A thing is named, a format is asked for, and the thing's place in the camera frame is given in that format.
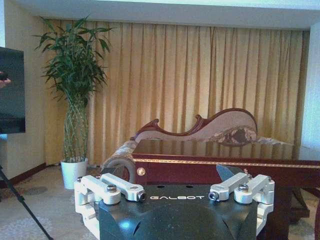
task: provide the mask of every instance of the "curtain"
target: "curtain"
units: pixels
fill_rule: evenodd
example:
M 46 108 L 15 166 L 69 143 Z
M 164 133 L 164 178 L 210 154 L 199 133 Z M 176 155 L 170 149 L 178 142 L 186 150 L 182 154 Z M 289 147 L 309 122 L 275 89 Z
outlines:
M 103 62 L 107 85 L 97 88 L 87 109 L 90 164 L 101 164 L 155 118 L 165 130 L 179 133 L 193 126 L 196 114 L 207 118 L 226 108 L 251 112 L 260 136 L 300 144 L 308 32 L 142 23 L 89 25 L 114 28 L 107 35 L 111 51 Z M 63 158 L 66 103 L 57 102 L 54 95 L 46 90 L 47 164 Z

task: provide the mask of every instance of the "gold trim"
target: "gold trim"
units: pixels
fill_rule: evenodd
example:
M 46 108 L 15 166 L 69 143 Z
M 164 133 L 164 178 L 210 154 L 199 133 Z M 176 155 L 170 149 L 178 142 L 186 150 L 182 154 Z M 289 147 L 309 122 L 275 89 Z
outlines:
M 300 169 L 320 169 L 320 165 L 301 164 L 277 164 L 277 163 L 250 163 L 250 162 L 227 162 L 227 161 L 187 161 L 187 160 L 167 160 L 167 159 L 133 159 L 134 162 L 158 163 L 158 164 L 203 164 L 203 165 L 232 165 L 250 167 L 280 167 L 280 168 L 300 168 Z

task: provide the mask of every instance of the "dark wooden table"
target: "dark wooden table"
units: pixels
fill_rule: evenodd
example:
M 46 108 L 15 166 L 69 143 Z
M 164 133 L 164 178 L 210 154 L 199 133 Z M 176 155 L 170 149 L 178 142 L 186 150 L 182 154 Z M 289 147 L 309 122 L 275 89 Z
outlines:
M 239 167 L 275 181 L 274 211 L 257 239 L 286 240 L 292 188 L 320 187 L 320 152 L 293 145 L 141 140 L 132 153 L 138 184 L 216 184 L 216 165 Z

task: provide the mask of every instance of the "white flower pot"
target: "white flower pot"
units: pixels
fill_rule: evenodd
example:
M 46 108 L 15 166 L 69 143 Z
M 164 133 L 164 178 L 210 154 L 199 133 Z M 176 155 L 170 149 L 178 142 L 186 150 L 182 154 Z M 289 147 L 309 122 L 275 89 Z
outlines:
M 61 161 L 61 170 L 65 189 L 74 189 L 74 183 L 78 177 L 83 177 L 87 173 L 88 159 L 80 162 Z

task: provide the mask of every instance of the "baseboard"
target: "baseboard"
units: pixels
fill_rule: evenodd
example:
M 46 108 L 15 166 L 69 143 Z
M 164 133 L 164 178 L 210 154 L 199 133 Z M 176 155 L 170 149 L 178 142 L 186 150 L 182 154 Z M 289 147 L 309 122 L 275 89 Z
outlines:
M 25 171 L 23 173 L 21 173 L 20 175 L 18 176 L 15 176 L 13 178 L 10 179 L 10 182 L 14 185 L 14 184 L 17 184 L 29 177 L 31 177 L 32 175 L 40 172 L 41 170 L 45 169 L 47 166 L 46 166 L 46 163 L 42 163 L 40 164 L 39 166 L 36 166 L 28 171 Z M 7 185 L 5 184 L 5 181 L 3 180 L 0 180 L 0 189 L 5 189 L 7 187 Z

